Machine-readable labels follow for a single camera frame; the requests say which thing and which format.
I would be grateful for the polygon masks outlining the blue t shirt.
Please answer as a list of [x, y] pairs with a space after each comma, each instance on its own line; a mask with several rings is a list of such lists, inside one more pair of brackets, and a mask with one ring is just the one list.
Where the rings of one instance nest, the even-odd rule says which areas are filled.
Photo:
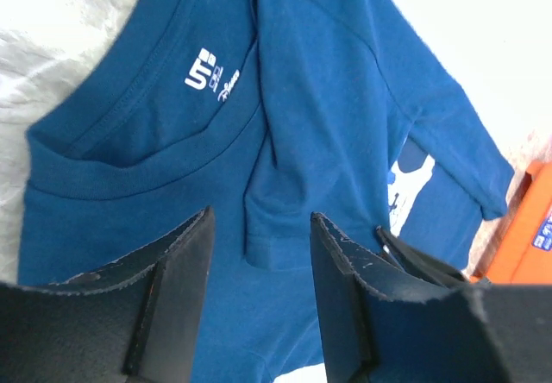
[[512, 169], [392, 0], [138, 0], [91, 75], [30, 127], [18, 282], [60, 283], [211, 206], [191, 378], [323, 359], [310, 217], [376, 249], [408, 140], [505, 214]]

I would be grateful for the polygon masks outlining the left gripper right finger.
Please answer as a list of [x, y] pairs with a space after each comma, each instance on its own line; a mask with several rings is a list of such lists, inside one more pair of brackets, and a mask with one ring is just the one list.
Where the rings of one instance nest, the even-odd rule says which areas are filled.
[[310, 218], [310, 253], [327, 368], [376, 368], [381, 363], [368, 300], [419, 300], [463, 274], [377, 227], [373, 252], [353, 242], [325, 215]]

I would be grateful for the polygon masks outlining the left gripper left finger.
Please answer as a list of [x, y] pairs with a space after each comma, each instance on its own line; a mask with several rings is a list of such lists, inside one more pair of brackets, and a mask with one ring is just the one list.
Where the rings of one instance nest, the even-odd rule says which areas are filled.
[[201, 210], [158, 241], [55, 287], [49, 377], [191, 375], [214, 245]]

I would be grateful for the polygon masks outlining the orange plastic basket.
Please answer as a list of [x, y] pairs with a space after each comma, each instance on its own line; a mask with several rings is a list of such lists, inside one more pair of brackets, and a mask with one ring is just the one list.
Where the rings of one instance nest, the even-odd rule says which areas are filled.
[[535, 160], [529, 185], [491, 260], [471, 276], [493, 284], [551, 284], [551, 163]]

